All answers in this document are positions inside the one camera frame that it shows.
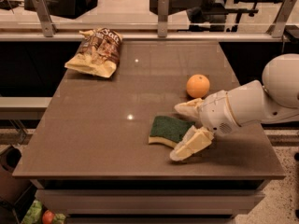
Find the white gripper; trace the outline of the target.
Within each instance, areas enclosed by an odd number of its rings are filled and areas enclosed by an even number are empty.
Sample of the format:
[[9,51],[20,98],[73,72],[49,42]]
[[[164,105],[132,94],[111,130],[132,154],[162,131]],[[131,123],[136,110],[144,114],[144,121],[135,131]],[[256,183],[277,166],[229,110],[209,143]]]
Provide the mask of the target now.
[[172,161],[184,161],[191,155],[208,147],[217,136],[236,132],[240,126],[235,121],[229,104],[228,92],[219,91],[209,95],[205,100],[196,98],[174,106],[183,117],[198,120],[204,127],[192,126],[183,139],[170,152]]

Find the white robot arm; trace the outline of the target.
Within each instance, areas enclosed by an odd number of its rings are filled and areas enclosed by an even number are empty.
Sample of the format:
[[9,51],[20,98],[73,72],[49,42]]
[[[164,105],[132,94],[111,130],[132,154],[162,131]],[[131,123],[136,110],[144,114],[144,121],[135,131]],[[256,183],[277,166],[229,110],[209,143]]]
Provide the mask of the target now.
[[197,125],[191,127],[171,151],[173,161],[184,161],[208,147],[214,137],[225,136],[253,123],[297,121],[299,55],[277,56],[265,66],[260,81],[178,104],[175,110]]

